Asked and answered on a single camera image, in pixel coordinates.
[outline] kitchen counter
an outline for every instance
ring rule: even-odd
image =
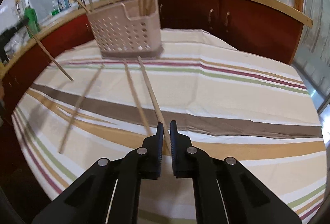
[[[262,5],[268,6],[270,8],[273,8],[277,11],[280,11],[280,12],[288,15],[289,17],[297,20],[298,22],[303,23],[304,25],[306,25],[310,28],[313,25],[312,19],[305,16],[304,14],[299,12],[298,10],[296,10],[296,9],[294,9],[294,8],[284,4],[284,3],[281,3],[277,0],[248,0],[248,1],[252,1],[252,2],[255,2],[255,3],[258,3],[258,4],[262,4]],[[113,2],[113,0],[100,0],[98,2],[93,3],[93,5],[94,5],[94,8],[99,8],[99,7],[105,6],[105,5],[107,5],[109,3],[112,3],[112,2]],[[54,32],[59,27],[67,24],[68,22],[72,21],[73,19],[76,19],[77,17],[79,17],[83,14],[85,14],[85,11],[83,9],[77,9],[77,10],[74,10],[74,11],[64,15],[63,17],[55,20],[54,22],[52,22],[48,26],[44,27],[38,33],[38,35],[37,35],[38,38],[40,40],[42,40],[43,38],[47,37],[49,34]],[[27,42],[27,44],[25,45],[25,47],[23,47],[21,50],[19,50],[4,68],[0,67],[0,72],[1,72],[0,79],[2,79],[5,76],[5,74],[12,68],[12,66],[22,57],[22,55],[24,55],[34,45],[36,45],[36,42],[33,39],[30,39]]]

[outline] cabinet handle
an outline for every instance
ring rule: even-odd
[[[210,28],[210,29],[213,29],[213,28],[211,27],[211,14],[212,14],[213,11],[214,11],[214,10],[211,9],[210,12],[209,12],[209,28]]]
[[[226,21],[225,21],[225,26],[226,27],[228,27],[228,18],[229,18],[229,15],[230,15],[230,12],[227,12],[227,14],[226,14]]]
[[[163,5],[161,4],[159,7],[159,13],[160,13],[161,19],[164,19],[164,17],[162,16],[162,8],[163,8]]]

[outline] red cabinet door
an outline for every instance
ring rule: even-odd
[[[85,14],[73,19],[42,39],[49,53],[56,57],[65,50],[94,39],[88,18]]]
[[[5,91],[4,103],[5,103],[5,115],[4,118],[10,122],[10,116],[20,100],[17,82],[12,76],[7,73],[2,79],[2,85]]]
[[[219,0],[158,0],[161,28],[203,29],[214,33]]]
[[[10,68],[7,74],[9,74],[13,79],[15,92],[8,92],[8,95],[13,100],[15,106],[30,85],[36,80],[39,74],[42,73],[50,62],[51,60],[42,51],[42,49],[38,45],[35,45],[24,55],[22,55],[20,59]]]
[[[231,46],[289,64],[303,24],[248,0],[220,0],[217,36]]]

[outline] plastic bottle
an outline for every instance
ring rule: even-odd
[[[56,14],[59,13],[59,10],[58,10],[58,3],[54,0],[53,1],[53,10],[52,10],[52,16],[55,16]]]
[[[33,34],[37,34],[40,31],[40,26],[38,24],[36,11],[33,8],[28,6],[24,10],[24,16],[29,18],[28,25],[30,27],[31,32]]]
[[[69,7],[69,1],[68,0],[57,0],[58,8],[60,11],[64,11]]]

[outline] green bottle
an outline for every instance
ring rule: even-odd
[[[60,13],[59,10],[58,10],[58,4],[57,4],[56,1],[53,1],[52,16],[55,16],[55,15],[57,15],[58,13]]]
[[[31,8],[31,7],[28,6],[24,10],[24,15],[29,18],[28,25],[29,25],[29,27],[31,29],[31,32],[33,34],[37,34],[40,31],[40,26],[38,24],[36,11],[33,8]]]

